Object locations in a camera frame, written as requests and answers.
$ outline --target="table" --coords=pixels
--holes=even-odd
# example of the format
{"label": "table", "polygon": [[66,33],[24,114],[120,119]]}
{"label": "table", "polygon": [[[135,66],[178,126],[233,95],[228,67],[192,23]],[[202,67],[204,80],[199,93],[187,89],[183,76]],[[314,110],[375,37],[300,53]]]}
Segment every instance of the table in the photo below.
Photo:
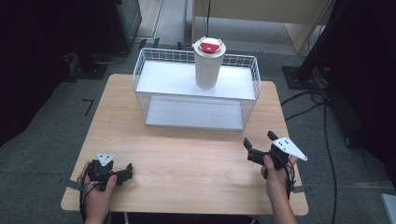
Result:
{"label": "table", "polygon": [[[294,49],[300,53],[316,27],[327,23],[333,1],[216,0],[211,1],[210,17],[286,23]],[[207,16],[209,1],[193,0],[192,2],[191,42],[195,43],[195,17]]]}
{"label": "table", "polygon": [[[261,96],[242,132],[149,127],[134,96],[132,76],[112,75],[96,110],[71,179],[96,153],[115,155],[114,171],[131,162],[134,177],[117,188],[111,211],[189,214],[270,215],[260,165],[247,160],[244,137],[268,150],[268,130],[288,135],[272,82],[262,82]],[[298,168],[296,186],[301,186]],[[64,210],[78,210],[78,191],[66,189]],[[292,193],[296,216],[307,213],[303,193]]]}

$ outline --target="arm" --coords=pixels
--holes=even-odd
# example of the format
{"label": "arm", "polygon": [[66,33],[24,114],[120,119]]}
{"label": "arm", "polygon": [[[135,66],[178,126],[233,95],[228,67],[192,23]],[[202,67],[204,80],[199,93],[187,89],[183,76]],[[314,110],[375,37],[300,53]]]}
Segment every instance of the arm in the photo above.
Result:
{"label": "arm", "polygon": [[[80,176],[84,175],[84,171],[87,169],[87,163],[82,170]],[[85,177],[85,183],[91,182],[90,177]],[[88,185],[84,191],[83,195],[85,197],[84,207],[87,218],[85,219],[86,224],[103,224],[106,221],[106,217],[110,211],[111,204],[111,195],[113,194],[113,190],[116,188],[117,176],[112,175],[106,185],[106,190],[101,191],[96,189],[92,185]]]}
{"label": "arm", "polygon": [[[290,161],[294,164],[297,162],[297,158],[292,156],[290,157]],[[268,170],[265,191],[271,202],[275,223],[297,223],[286,192],[288,177],[285,170],[276,170],[274,162],[269,156],[264,156],[264,164],[265,166],[262,167],[261,171],[263,175],[265,170]]]}

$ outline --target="red lid tab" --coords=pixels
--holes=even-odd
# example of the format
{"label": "red lid tab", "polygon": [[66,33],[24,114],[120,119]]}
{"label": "red lid tab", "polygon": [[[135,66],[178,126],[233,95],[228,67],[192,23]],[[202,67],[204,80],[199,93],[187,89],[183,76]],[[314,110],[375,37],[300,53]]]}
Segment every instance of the red lid tab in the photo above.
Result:
{"label": "red lid tab", "polygon": [[201,48],[205,53],[214,53],[220,48],[220,45],[210,44],[210,43],[201,43]]}

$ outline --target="white wire rack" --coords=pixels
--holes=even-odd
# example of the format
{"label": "white wire rack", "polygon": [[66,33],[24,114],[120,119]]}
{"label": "white wire rack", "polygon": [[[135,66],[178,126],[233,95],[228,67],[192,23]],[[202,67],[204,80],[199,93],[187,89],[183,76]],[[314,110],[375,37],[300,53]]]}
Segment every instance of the white wire rack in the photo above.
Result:
{"label": "white wire rack", "polygon": [[216,87],[195,84],[193,51],[141,49],[134,91],[147,125],[243,131],[259,98],[253,56],[225,54]]}

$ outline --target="white tumbler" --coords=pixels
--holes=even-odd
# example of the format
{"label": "white tumbler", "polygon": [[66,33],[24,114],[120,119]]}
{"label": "white tumbler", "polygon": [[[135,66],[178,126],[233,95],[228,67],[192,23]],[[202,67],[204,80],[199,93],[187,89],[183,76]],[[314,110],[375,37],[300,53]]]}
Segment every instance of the white tumbler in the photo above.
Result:
{"label": "white tumbler", "polygon": [[202,37],[194,45],[195,82],[202,89],[216,86],[224,59],[225,45],[220,39]]}

